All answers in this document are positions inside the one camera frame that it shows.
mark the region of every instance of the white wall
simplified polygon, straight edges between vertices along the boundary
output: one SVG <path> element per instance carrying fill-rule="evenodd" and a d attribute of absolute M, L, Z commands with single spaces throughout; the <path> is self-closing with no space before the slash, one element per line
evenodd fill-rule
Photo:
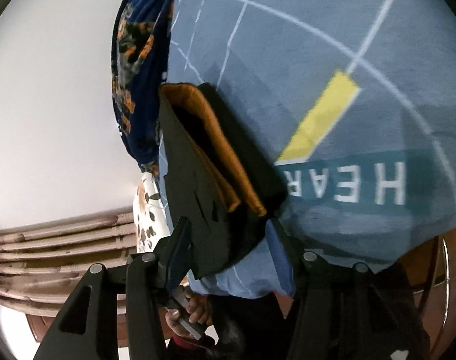
<path fill-rule="evenodd" d="M 126 207 L 140 171 L 111 102 L 121 0 L 12 0 L 0 18 L 0 229 Z"/>

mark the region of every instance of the silver rivet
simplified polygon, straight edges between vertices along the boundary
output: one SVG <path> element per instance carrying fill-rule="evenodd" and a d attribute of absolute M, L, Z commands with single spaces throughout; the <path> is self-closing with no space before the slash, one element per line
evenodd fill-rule
<path fill-rule="evenodd" d="M 154 253 L 152 252 L 147 252 L 145 253 L 143 256 L 141 256 L 141 259 L 145 262 L 145 263 L 149 263 L 150 261 L 154 261 L 157 257 L 155 256 Z"/>
<path fill-rule="evenodd" d="M 306 251 L 306 252 L 303 254 L 303 258 L 304 258 L 306 261 L 316 261 L 316 259 L 317 259 L 316 254 L 314 254 L 312 251 Z"/>
<path fill-rule="evenodd" d="M 357 270 L 357 272 L 360 272 L 361 274 L 365 274 L 368 272 L 368 266 L 363 262 L 357 263 L 355 265 L 355 269 Z"/>
<path fill-rule="evenodd" d="M 99 274 L 102 269 L 103 269 L 103 265 L 101 265 L 101 264 L 93 264 L 92 266 L 90 266 L 90 272 L 92 274 Z"/>

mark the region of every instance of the human hand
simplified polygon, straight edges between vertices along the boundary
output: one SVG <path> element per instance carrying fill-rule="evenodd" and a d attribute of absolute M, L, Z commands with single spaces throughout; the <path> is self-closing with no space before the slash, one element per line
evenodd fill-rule
<path fill-rule="evenodd" d="M 185 297 L 189 300 L 186 306 L 186 312 L 190 314 L 189 321 L 191 323 L 209 322 L 211 317 L 211 307 L 208 302 L 208 297 L 194 293 L 190 287 L 184 288 Z M 165 314 L 166 324 L 179 337 L 193 338 L 193 336 L 179 323 L 181 313 L 179 310 L 168 310 Z"/>

